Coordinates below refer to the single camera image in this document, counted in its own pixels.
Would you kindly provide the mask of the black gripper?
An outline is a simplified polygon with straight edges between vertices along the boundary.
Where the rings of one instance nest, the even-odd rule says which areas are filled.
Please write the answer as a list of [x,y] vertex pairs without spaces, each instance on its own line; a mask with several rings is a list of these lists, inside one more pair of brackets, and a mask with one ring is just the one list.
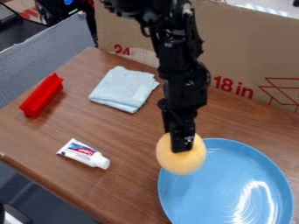
[[161,73],[163,99],[157,105],[163,113],[164,130],[171,134],[173,153],[189,151],[195,139],[197,109],[207,105],[211,74],[201,63],[183,71]]

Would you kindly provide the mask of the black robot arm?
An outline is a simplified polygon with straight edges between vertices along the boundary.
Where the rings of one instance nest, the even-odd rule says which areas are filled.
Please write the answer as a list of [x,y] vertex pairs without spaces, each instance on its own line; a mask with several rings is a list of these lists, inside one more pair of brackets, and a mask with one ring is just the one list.
[[99,0],[104,8],[123,18],[133,19],[152,41],[163,79],[164,132],[171,136],[173,153],[195,145],[197,109],[207,105],[211,74],[199,57],[203,40],[197,33],[191,0]]

